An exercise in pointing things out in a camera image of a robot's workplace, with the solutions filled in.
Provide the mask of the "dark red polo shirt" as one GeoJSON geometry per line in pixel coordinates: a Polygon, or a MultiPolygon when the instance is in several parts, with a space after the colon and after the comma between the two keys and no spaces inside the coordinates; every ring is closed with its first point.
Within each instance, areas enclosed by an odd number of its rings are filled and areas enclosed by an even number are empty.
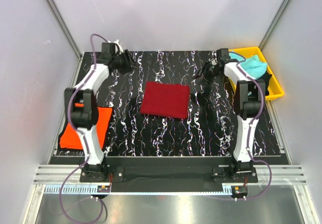
{"type": "Polygon", "coordinates": [[[147,82],[140,113],[186,119],[189,98],[190,88],[187,85],[147,82]]]}

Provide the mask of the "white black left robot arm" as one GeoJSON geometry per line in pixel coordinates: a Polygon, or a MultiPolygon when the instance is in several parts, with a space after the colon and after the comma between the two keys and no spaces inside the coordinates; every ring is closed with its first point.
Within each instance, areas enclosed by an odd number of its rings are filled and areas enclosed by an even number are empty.
{"type": "Polygon", "coordinates": [[[110,177],[105,155],[99,144],[97,123],[99,109],[96,92],[101,84],[116,70],[120,74],[131,72],[134,59],[129,50],[116,53],[101,52],[85,77],[73,88],[64,91],[65,117],[71,128],[76,132],[85,154],[80,164],[82,178],[103,182],[110,177]]]}

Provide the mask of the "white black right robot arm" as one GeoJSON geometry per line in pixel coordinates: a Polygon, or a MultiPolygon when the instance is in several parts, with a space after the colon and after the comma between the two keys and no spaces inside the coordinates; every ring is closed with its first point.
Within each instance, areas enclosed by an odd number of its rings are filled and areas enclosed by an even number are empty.
{"type": "Polygon", "coordinates": [[[236,60],[227,63],[209,60],[198,70],[194,79],[210,83],[221,74],[236,85],[233,108],[237,116],[237,140],[227,175],[232,181],[239,182],[253,172],[253,145],[255,130],[264,109],[265,82],[251,77],[236,60]]]}

